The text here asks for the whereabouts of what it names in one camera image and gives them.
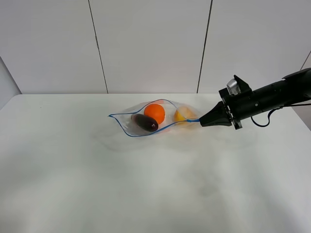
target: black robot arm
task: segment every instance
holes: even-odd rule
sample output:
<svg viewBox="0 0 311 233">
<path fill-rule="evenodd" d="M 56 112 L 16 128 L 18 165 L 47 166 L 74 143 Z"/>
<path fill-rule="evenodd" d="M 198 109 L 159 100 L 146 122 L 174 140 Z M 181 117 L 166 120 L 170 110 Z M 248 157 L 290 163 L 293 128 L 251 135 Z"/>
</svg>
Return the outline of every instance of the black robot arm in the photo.
<svg viewBox="0 0 311 233">
<path fill-rule="evenodd" d="M 222 101 L 200 118 L 201 125 L 231 126 L 233 123 L 235 129 L 240 129 L 243 119 L 311 100 L 311 68 L 290 74 L 281 81 L 255 91 L 234 75 L 227 88 L 220 90 L 219 94 Z"/>
</svg>

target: white tabletop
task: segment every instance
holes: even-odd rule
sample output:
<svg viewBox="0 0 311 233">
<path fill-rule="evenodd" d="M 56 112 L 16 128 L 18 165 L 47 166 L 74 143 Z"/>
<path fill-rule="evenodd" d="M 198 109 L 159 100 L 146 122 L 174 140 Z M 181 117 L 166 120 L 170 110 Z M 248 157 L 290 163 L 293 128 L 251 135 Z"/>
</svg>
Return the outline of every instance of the white tabletop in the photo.
<svg viewBox="0 0 311 233">
<path fill-rule="evenodd" d="M 130 138 L 111 113 L 215 94 L 19 95 L 0 110 L 1 233 L 311 232 L 311 131 L 291 108 L 267 128 Z M 256 116 L 265 123 L 267 114 Z"/>
</svg>

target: clear plastic bag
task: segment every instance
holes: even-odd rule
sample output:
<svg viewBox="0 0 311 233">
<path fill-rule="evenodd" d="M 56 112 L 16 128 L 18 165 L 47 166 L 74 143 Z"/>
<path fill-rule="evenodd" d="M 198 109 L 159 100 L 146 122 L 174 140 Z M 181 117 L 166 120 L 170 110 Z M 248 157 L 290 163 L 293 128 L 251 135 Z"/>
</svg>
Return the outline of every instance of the clear plastic bag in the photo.
<svg viewBox="0 0 311 233">
<path fill-rule="evenodd" d="M 146 130 L 144 127 L 142 128 L 141 124 L 139 124 L 140 122 L 137 121 L 137 119 L 147 119 L 144 113 L 146 113 L 145 109 L 150 105 L 153 107 L 154 105 L 161 105 L 165 114 L 163 122 L 153 119 L 155 120 L 154 124 L 157 124 L 157 126 L 153 128 L 152 131 L 150 131 L 149 128 L 149 130 Z M 123 131 L 130 137 L 148 136 L 167 131 L 168 128 L 184 128 L 193 125 L 195 122 L 199 122 L 199 112 L 197 110 L 189 105 L 165 99 L 140 103 L 120 113 L 110 114 L 109 117 L 114 118 Z"/>
</svg>

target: white wall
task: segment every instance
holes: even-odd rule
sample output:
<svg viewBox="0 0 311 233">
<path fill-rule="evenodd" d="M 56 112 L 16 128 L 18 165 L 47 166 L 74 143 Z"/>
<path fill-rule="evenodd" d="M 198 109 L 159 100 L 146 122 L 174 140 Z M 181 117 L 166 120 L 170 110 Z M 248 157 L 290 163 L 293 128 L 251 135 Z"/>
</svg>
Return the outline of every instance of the white wall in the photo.
<svg viewBox="0 0 311 233">
<path fill-rule="evenodd" d="M 308 56 L 308 59 L 306 60 L 306 63 L 302 68 L 311 68 L 311 55 Z M 311 130 L 311 106 L 293 107 L 293 109 L 307 125 L 307 127 Z"/>
<path fill-rule="evenodd" d="M 90 0 L 109 93 L 195 93 L 210 0 Z"/>
<path fill-rule="evenodd" d="M 20 94 L 14 80 L 0 57 L 0 109 L 15 95 Z"/>
<path fill-rule="evenodd" d="M 218 92 L 234 74 L 257 89 L 300 70 L 310 9 L 310 0 L 215 0 L 199 92 Z"/>
<path fill-rule="evenodd" d="M 106 93 L 87 0 L 1 0 L 0 32 L 23 94 Z"/>
</svg>

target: eggplant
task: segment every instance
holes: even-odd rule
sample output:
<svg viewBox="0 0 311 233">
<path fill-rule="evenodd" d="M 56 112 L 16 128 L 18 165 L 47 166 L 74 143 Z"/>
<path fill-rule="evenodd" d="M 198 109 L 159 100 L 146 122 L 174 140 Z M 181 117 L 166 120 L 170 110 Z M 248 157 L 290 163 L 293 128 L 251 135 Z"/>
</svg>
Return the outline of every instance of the eggplant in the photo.
<svg viewBox="0 0 311 233">
<path fill-rule="evenodd" d="M 131 116 L 131 119 L 139 127 L 148 132 L 157 131 L 159 128 L 157 121 L 150 116 L 146 116 L 143 114 L 133 114 Z"/>
</svg>

